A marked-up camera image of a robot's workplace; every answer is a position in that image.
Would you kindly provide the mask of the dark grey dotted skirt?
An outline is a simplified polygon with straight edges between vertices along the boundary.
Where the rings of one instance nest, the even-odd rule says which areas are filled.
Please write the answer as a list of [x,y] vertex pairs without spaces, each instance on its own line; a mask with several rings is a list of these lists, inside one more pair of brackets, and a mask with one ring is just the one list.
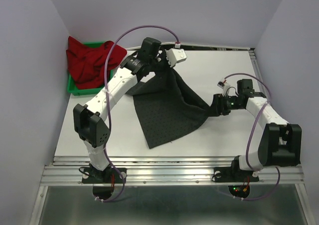
[[174,69],[138,82],[126,93],[133,97],[148,148],[182,138],[208,119],[209,105]]

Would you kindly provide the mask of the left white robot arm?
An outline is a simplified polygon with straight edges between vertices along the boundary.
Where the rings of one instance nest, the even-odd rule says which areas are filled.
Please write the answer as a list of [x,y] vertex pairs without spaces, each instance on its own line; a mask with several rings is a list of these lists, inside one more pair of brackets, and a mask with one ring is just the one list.
[[87,148],[90,169],[99,182],[108,181],[114,168],[106,153],[112,125],[105,121],[111,120],[112,108],[150,72],[164,72],[186,58],[179,47],[165,50],[160,41],[147,37],[139,50],[124,54],[114,76],[94,98],[74,107],[74,130]]

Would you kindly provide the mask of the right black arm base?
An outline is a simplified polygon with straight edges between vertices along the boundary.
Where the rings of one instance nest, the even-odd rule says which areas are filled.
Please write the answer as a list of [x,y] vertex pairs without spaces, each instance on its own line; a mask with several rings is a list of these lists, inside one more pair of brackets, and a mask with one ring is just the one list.
[[259,177],[254,177],[252,171],[232,170],[231,167],[214,167],[211,180],[216,183],[259,182]]

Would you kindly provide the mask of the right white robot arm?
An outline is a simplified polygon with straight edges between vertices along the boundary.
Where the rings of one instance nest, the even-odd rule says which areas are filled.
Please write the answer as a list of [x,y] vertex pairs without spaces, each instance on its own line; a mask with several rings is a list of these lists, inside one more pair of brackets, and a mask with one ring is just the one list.
[[236,156],[229,167],[215,167],[212,181],[217,183],[242,182],[252,179],[257,182],[258,172],[265,167],[295,167],[300,164],[302,129],[283,119],[270,105],[262,92],[253,88],[251,79],[237,82],[237,94],[228,94],[231,86],[226,79],[218,82],[223,89],[213,96],[210,116],[228,115],[233,110],[246,110],[254,118],[253,127],[259,125],[263,130],[260,143],[255,152],[247,143],[244,155]]

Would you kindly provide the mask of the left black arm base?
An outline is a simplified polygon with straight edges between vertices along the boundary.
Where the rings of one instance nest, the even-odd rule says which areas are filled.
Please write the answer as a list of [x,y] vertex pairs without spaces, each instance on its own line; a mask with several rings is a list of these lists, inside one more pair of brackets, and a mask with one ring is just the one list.
[[82,174],[83,184],[118,184],[123,182],[119,173],[110,166],[104,171],[94,167],[80,167],[78,170]]

